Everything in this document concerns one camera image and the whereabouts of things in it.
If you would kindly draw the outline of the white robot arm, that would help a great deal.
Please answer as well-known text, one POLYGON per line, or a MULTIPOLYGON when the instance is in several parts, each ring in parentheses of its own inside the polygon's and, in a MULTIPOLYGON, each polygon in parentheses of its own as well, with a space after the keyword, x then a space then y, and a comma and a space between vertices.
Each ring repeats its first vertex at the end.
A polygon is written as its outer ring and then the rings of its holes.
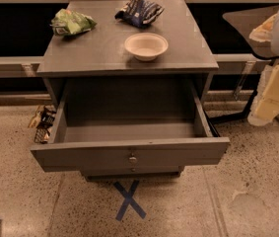
MULTIPOLYGON (((251 40, 269 41, 271 51, 279 56, 279 11, 264 21, 249 34, 251 40)), ((267 67, 260 78, 257 96, 250 108, 248 122, 263 126, 273 121, 279 114, 279 64, 267 67)))

